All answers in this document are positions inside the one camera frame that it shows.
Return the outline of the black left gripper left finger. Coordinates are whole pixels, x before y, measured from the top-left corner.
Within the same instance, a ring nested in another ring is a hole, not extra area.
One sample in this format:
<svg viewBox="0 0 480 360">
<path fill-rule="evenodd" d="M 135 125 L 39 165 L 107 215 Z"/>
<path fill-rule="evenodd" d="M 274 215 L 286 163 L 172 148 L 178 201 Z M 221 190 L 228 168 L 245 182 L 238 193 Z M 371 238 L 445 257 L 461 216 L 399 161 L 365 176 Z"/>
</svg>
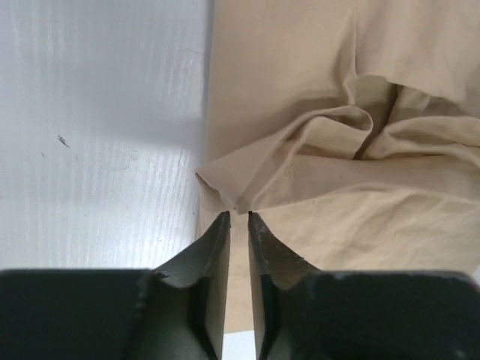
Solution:
<svg viewBox="0 0 480 360">
<path fill-rule="evenodd" d="M 154 271 L 150 359 L 220 359 L 230 261 L 230 213 Z"/>
</svg>

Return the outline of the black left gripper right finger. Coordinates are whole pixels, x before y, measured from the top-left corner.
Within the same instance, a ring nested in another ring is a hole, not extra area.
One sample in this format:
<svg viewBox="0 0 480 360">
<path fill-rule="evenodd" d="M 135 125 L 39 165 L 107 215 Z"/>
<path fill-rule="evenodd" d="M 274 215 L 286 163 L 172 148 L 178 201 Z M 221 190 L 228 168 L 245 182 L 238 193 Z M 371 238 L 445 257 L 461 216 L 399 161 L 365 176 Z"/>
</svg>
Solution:
<svg viewBox="0 0 480 360">
<path fill-rule="evenodd" d="M 250 285 L 258 359 L 321 359 L 321 272 L 248 213 Z"/>
</svg>

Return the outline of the beige t shirt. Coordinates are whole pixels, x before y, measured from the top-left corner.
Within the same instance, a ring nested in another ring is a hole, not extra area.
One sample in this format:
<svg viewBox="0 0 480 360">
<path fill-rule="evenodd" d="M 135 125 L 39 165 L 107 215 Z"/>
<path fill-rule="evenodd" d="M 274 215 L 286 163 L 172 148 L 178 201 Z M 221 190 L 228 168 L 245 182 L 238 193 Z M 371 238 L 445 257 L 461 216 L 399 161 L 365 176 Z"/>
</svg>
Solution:
<svg viewBox="0 0 480 360">
<path fill-rule="evenodd" d="M 199 228 L 248 212 L 321 269 L 479 270 L 479 3 L 216 1 Z"/>
</svg>

